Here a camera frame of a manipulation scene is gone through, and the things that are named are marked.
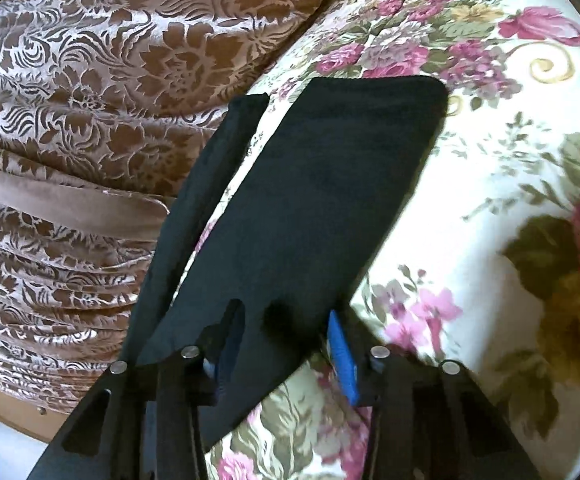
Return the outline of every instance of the metal pin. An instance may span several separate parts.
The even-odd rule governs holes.
[[[370,349],[370,355],[375,359],[385,359],[390,357],[390,350],[385,348],[385,346],[373,346]]]
[[[198,357],[201,351],[199,350],[198,346],[186,346],[181,351],[181,357],[183,359],[194,359]]]
[[[128,364],[125,361],[114,361],[110,365],[110,373],[120,375],[128,369]]]
[[[441,370],[448,375],[457,375],[461,371],[461,367],[454,361],[446,361],[441,365]]]

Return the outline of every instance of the floral fabric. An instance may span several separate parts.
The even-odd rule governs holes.
[[[411,74],[448,85],[448,116],[351,307],[429,364],[464,362],[542,477],[572,478],[580,17],[568,0],[331,0],[250,90],[271,103],[212,222],[311,78]],[[356,480],[368,415],[315,356],[212,450],[211,473]]]
[[[2,0],[0,172],[167,203],[321,1]],[[0,390],[69,412],[119,351],[152,251],[0,203]]]

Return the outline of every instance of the brown damask fabric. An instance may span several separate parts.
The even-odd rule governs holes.
[[[227,101],[320,2],[2,0],[0,172],[165,207]],[[154,245],[42,212],[78,226],[99,208],[105,223],[99,202],[8,196],[0,390],[67,412],[118,352]]]

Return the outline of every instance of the blue tab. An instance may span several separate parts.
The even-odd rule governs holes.
[[[356,384],[356,364],[350,347],[345,340],[345,334],[339,321],[339,316],[332,310],[327,324],[327,354],[339,380],[341,391],[352,406],[359,401],[359,391]]]

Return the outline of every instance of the wooden edge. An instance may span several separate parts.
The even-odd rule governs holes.
[[[0,422],[41,442],[51,441],[67,418],[52,410],[41,415],[37,406],[0,392]]]

